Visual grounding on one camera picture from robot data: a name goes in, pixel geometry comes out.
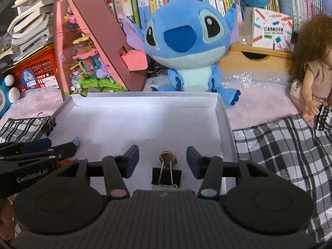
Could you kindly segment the stack of books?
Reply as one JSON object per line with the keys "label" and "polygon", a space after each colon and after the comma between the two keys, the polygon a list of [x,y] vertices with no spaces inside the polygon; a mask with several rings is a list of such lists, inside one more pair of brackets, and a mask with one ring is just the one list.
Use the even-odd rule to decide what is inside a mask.
{"label": "stack of books", "polygon": [[1,0],[1,69],[50,38],[54,0]]}

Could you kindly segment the red plastic crate left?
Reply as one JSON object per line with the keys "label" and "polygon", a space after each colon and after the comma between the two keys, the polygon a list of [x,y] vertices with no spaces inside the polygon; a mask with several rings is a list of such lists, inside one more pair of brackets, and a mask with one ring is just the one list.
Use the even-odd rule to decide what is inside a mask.
{"label": "red plastic crate left", "polygon": [[14,77],[14,86],[20,92],[38,88],[59,89],[59,76],[54,45],[50,44],[6,70]]}

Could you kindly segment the wooden drawer box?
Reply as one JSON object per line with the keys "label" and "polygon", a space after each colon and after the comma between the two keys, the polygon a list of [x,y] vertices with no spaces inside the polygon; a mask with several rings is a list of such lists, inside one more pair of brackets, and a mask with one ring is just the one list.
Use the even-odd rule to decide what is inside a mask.
{"label": "wooden drawer box", "polygon": [[217,65],[223,73],[254,70],[295,74],[291,53],[242,43],[232,44]]}

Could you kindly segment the pink bubble wrap sheet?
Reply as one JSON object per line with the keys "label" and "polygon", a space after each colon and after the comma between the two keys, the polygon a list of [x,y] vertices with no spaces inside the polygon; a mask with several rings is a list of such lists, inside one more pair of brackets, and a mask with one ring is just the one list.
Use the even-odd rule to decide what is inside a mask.
{"label": "pink bubble wrap sheet", "polygon": [[[255,73],[240,73],[229,78],[227,84],[241,90],[240,101],[227,109],[233,130],[252,127],[297,114],[299,111],[288,97],[288,79],[282,77],[271,82],[257,82]],[[52,115],[62,104],[59,89],[39,88],[21,94],[1,118],[3,125],[9,118],[21,119]]]}

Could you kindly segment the white shallow cardboard box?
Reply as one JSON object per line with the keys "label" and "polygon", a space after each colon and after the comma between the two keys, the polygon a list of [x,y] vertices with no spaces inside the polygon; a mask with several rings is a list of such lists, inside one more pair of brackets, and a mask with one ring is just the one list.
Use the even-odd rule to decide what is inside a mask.
{"label": "white shallow cardboard box", "polygon": [[204,156],[237,161],[236,147],[220,96],[207,92],[123,92],[73,95],[55,112],[56,126],[50,134],[54,145],[78,137],[76,158],[100,161],[137,145],[139,162],[125,181],[130,192],[152,190],[152,170],[160,166],[159,155],[170,151],[181,170],[181,189],[197,191],[186,161],[189,146]]}

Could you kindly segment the Doraemon plush toy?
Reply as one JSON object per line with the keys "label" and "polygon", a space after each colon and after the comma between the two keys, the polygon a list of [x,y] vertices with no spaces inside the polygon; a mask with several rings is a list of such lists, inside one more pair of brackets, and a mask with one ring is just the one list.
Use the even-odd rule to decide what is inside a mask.
{"label": "Doraemon plush toy", "polygon": [[20,99],[20,91],[13,86],[14,81],[13,75],[7,75],[1,80],[0,117],[3,117],[9,107]]}

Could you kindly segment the black white plaid cloth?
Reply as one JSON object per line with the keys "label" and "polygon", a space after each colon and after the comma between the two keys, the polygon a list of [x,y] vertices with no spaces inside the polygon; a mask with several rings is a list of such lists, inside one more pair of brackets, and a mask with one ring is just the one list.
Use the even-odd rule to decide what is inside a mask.
{"label": "black white plaid cloth", "polygon": [[154,186],[108,199],[102,159],[15,193],[10,248],[314,248],[331,233],[331,132],[299,115],[232,131],[219,199]]}

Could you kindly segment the pink triangular diorama house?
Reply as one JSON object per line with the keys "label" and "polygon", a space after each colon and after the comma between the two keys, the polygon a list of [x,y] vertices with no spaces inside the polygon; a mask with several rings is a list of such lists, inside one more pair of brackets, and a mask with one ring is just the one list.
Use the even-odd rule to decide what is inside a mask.
{"label": "pink triangular diorama house", "polygon": [[146,72],[125,64],[132,48],[105,0],[55,0],[54,19],[63,98],[143,89]]}

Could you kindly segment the white colourful pencil box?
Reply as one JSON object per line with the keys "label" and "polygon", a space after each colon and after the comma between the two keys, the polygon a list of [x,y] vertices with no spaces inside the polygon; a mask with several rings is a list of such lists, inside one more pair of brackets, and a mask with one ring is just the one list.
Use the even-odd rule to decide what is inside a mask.
{"label": "white colourful pencil box", "polygon": [[245,41],[252,47],[290,52],[293,17],[259,7],[247,7],[243,33]]}

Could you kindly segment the black binder clip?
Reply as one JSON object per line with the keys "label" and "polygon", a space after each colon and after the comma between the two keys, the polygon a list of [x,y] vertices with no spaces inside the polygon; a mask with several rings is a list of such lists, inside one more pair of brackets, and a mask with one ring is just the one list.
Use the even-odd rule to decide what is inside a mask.
{"label": "black binder clip", "polygon": [[155,186],[179,188],[181,186],[182,170],[171,167],[154,167],[152,169],[151,183]]}

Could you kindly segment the brown haired baby doll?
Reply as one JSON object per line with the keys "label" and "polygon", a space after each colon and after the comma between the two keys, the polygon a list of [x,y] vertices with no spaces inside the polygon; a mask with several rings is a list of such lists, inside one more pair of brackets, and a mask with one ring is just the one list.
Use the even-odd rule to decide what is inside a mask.
{"label": "brown haired baby doll", "polygon": [[331,107],[331,17],[320,13],[298,33],[293,54],[296,79],[289,96],[307,122]]}

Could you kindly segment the brown round nut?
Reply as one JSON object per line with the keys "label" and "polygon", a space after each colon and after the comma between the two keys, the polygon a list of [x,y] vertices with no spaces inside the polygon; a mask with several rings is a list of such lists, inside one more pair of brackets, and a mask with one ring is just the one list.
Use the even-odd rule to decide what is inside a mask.
{"label": "brown round nut", "polygon": [[159,160],[161,162],[161,165],[165,167],[171,167],[178,164],[178,160],[175,154],[170,151],[163,151],[159,155]]}

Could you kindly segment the blue Stitch plush toy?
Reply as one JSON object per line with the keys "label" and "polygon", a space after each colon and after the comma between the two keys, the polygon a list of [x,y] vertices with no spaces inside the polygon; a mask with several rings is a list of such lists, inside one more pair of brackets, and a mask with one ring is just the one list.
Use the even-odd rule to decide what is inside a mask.
{"label": "blue Stitch plush toy", "polygon": [[169,84],[158,92],[218,93],[225,107],[239,100],[238,89],[222,85],[217,65],[239,36],[235,4],[222,15],[209,3],[174,0],[154,12],[144,29],[128,18],[123,29],[132,48],[167,68]]}

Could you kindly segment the binder clip on box corner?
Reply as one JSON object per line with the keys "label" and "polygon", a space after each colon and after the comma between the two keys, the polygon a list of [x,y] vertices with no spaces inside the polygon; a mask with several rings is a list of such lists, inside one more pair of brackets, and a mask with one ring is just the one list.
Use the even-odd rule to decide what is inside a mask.
{"label": "binder clip on box corner", "polygon": [[56,126],[55,117],[52,115],[46,116],[44,113],[40,112],[37,115],[37,119],[40,121],[40,135],[45,134],[49,137]]}

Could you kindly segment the light blue plastic clip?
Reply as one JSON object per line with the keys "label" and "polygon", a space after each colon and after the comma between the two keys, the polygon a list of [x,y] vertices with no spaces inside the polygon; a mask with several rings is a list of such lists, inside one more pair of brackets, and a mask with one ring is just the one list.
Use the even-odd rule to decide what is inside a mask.
{"label": "light blue plastic clip", "polygon": [[74,137],[72,142],[76,145],[76,147],[80,146],[80,138],[78,136]]}

